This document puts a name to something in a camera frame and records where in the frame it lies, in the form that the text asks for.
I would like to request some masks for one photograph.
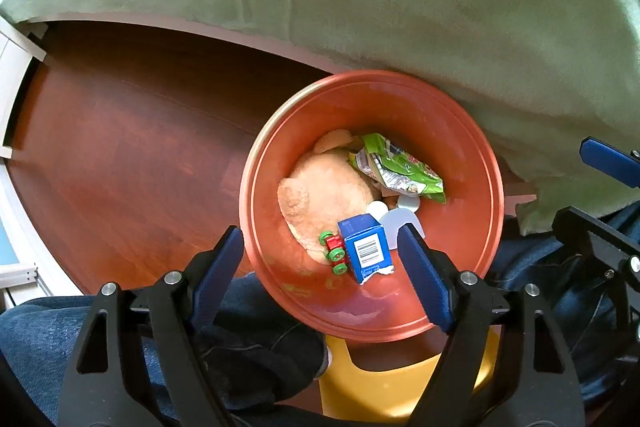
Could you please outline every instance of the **yellow plastic stool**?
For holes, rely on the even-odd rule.
[[[489,331],[476,388],[494,371],[500,337]],[[322,411],[341,420],[402,423],[414,410],[426,383],[440,359],[439,355],[391,371],[364,371],[351,360],[347,344],[335,337],[326,338],[333,361],[320,378]]]

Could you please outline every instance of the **blue box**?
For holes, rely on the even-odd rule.
[[[371,214],[361,214],[338,223],[347,255],[358,284],[364,284],[374,273],[394,272],[385,229]]]

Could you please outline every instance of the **white barcode label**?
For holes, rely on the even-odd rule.
[[[356,249],[356,255],[362,268],[382,263],[385,260],[385,255],[382,253],[382,247],[380,247],[380,240],[377,233],[354,241],[353,248]]]

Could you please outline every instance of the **light blue panel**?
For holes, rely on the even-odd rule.
[[[14,248],[11,246],[11,243],[9,243],[9,238],[0,221],[0,265],[14,264],[17,262],[18,258],[15,256]]]

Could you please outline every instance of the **orange bucket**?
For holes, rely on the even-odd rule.
[[[313,261],[293,238],[276,196],[278,183],[322,135],[378,132],[444,180],[447,203],[424,200],[418,219],[431,248],[460,270],[484,276],[502,231],[498,164],[474,120],[423,80],[390,71],[349,71],[308,86],[276,111],[249,153],[240,187],[247,255],[267,291],[305,324],[365,343],[404,339],[432,324],[392,252],[396,272],[359,286]]]

